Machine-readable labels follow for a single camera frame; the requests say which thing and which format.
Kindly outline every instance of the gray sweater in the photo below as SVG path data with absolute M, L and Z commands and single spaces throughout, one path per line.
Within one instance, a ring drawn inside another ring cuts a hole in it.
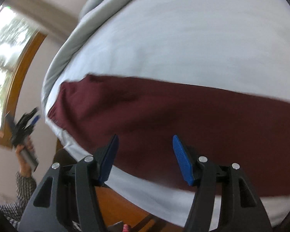
M 4 216 L 17 229 L 22 214 L 28 201 L 36 189 L 36 181 L 32 177 L 23 177 L 19 172 L 16 173 L 16 201 L 0 206 Z

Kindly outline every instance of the wooden floor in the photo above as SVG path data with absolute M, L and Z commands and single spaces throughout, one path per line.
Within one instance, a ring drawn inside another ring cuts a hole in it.
M 127 201 L 110 188 L 96 187 L 96 193 L 102 217 L 107 226 L 119 221 L 124 221 L 124 223 L 129 224 L 133 228 L 150 215 L 148 212 Z M 156 217 L 153 217 L 153 219 L 151 219 L 140 231 L 182 232 L 183 228 L 161 219 L 157 220 Z

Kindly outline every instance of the person's arm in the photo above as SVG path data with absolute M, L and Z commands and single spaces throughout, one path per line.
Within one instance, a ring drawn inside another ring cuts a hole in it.
M 16 201 L 0 206 L 0 210 L 15 228 L 17 228 L 28 201 L 36 189 L 36 181 L 32 178 L 31 167 L 20 155 L 23 148 L 24 146 L 20 145 L 16 147 L 16 156 L 20 165 L 20 170 L 16 173 Z M 31 141 L 28 149 L 31 152 L 34 151 Z

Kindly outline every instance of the maroon stripe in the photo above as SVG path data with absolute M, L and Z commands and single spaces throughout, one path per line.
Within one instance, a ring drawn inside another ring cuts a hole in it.
M 261 196 L 290 194 L 290 104 L 227 90 L 88 75 L 64 82 L 48 116 L 93 153 L 117 134 L 115 165 L 189 189 L 172 150 L 178 134 L 217 164 L 237 162 Z

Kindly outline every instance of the blurry gripper tool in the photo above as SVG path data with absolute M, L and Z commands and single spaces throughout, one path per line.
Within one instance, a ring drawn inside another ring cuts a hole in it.
M 5 116 L 5 119 L 11 129 L 12 136 L 11 136 L 11 143 L 14 147 L 17 147 L 17 145 L 24 145 L 25 148 L 20 152 L 22 157 L 25 159 L 25 161 L 30 165 L 31 170 L 34 172 L 39 164 L 36 156 L 34 153 L 31 153 L 27 149 L 28 145 L 28 139 L 29 135 L 33 132 L 34 125 L 39 120 L 40 116 L 37 115 L 34 117 L 34 115 L 37 113 L 38 108 L 34 108 L 30 113 L 25 113 L 17 124 L 14 122 L 14 117 L 8 113 Z

